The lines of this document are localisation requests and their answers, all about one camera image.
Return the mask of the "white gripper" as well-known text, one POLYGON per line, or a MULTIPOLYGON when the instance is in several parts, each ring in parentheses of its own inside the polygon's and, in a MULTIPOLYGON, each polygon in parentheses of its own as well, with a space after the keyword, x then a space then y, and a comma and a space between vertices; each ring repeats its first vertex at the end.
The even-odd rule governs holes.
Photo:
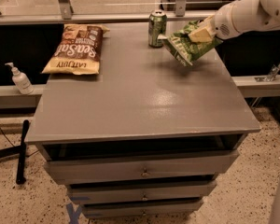
POLYGON ((222 40, 231 39, 241 33, 235 28, 232 12, 235 3, 221 7, 215 15, 208 16, 199 23, 199 27, 189 34, 192 42, 211 42, 215 36, 222 40))

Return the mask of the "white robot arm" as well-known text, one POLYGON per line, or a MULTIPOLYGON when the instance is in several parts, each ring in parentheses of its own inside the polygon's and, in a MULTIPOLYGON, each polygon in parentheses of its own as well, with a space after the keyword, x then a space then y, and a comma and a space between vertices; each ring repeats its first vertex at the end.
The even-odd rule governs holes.
POLYGON ((280 30, 280 0, 235 0, 221 7, 189 33, 192 42, 237 37, 251 31, 280 30))

